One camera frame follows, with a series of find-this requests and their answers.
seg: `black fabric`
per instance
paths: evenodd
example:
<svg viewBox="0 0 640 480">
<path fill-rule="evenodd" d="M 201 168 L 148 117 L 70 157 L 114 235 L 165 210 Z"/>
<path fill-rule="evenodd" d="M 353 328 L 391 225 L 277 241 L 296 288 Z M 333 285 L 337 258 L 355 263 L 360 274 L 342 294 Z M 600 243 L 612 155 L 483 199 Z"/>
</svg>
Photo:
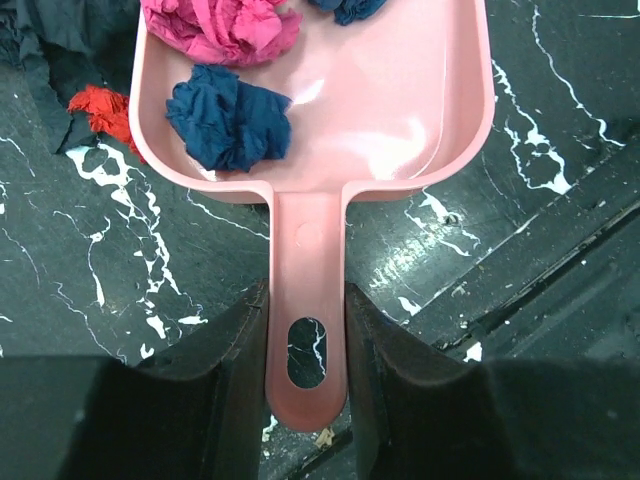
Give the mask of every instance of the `black fabric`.
<svg viewBox="0 0 640 480">
<path fill-rule="evenodd" d="M 71 97 L 88 84 L 128 94 L 139 0 L 0 0 L 0 62 L 25 71 L 52 153 L 95 141 Z"/>
</svg>

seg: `red crumpled cloth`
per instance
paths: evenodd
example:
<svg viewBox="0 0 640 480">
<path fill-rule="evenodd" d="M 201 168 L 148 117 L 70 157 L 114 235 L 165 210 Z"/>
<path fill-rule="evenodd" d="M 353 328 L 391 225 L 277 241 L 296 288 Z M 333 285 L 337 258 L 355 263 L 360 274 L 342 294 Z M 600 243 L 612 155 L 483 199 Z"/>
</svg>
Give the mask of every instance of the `red crumpled cloth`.
<svg viewBox="0 0 640 480">
<path fill-rule="evenodd" d="M 87 86 L 76 93 L 67 110 L 70 113 L 83 111 L 89 114 L 89 128 L 92 132 L 104 132 L 126 144 L 142 163 L 146 163 L 129 130 L 129 97 L 108 88 Z"/>
<path fill-rule="evenodd" d="M 249 66 L 288 51 L 302 15 L 286 0 L 141 0 L 147 29 L 195 63 Z"/>
</svg>

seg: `crumpled cloth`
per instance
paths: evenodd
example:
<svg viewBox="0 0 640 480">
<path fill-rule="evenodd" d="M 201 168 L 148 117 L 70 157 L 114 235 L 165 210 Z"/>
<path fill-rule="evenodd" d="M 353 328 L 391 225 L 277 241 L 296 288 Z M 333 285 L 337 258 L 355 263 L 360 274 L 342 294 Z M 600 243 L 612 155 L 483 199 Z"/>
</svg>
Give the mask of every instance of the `crumpled cloth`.
<svg viewBox="0 0 640 480">
<path fill-rule="evenodd" d="M 196 63 L 249 66 L 288 51 L 302 15 L 286 0 L 142 0 L 147 29 Z"/>
<path fill-rule="evenodd" d="M 290 104 L 284 95 L 241 82 L 223 66 L 195 65 L 189 81 L 173 88 L 167 118 L 206 170 L 249 172 L 260 160 L 286 155 Z"/>
<path fill-rule="evenodd" d="M 129 130 L 129 97 L 108 88 L 89 85 L 86 90 L 76 93 L 69 102 L 70 113 L 83 111 L 89 114 L 89 128 L 92 132 L 104 132 L 126 144 L 142 163 L 146 163 Z"/>
<path fill-rule="evenodd" d="M 50 152 L 97 140 L 65 108 L 78 91 L 129 93 L 139 12 L 139 0 L 0 0 L 0 62 L 24 70 Z"/>
<path fill-rule="evenodd" d="M 324 12 L 333 11 L 338 25 L 349 25 L 356 20 L 366 20 L 380 10 L 387 0 L 309 0 Z"/>
</svg>

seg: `pink handle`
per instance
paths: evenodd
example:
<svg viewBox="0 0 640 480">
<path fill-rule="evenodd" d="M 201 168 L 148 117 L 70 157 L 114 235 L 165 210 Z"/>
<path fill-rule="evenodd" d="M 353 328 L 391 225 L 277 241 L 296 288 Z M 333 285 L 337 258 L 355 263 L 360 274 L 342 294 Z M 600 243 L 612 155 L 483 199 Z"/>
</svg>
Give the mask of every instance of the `pink handle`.
<svg viewBox="0 0 640 480">
<path fill-rule="evenodd" d="M 265 389 L 273 414 L 292 430 L 329 425 L 347 398 L 344 336 L 345 208 L 339 193 L 280 193 L 271 205 L 271 279 Z M 287 372 L 288 336 L 300 318 L 326 330 L 327 368 L 315 388 Z"/>
</svg>

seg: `pink plastic scoop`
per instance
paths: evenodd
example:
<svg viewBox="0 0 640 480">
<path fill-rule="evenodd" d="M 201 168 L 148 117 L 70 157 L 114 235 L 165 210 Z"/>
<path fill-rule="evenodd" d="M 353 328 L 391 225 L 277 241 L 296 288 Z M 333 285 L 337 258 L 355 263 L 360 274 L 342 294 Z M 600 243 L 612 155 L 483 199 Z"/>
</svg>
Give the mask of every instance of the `pink plastic scoop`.
<svg viewBox="0 0 640 480">
<path fill-rule="evenodd" d="M 483 0 L 389 0 L 371 19 L 340 27 L 306 0 L 294 48 L 240 70 L 241 79 L 293 99 L 287 158 L 250 173 L 207 172 L 185 153 L 165 101 L 192 63 L 138 30 L 130 124 L 149 165 L 217 200 L 271 211 L 266 396 L 276 417 L 319 430 L 347 396 L 345 213 L 351 201 L 396 200 L 444 180 L 480 150 L 494 113 Z M 289 328 L 313 317 L 327 332 L 327 371 L 313 389 L 287 373 Z"/>
</svg>

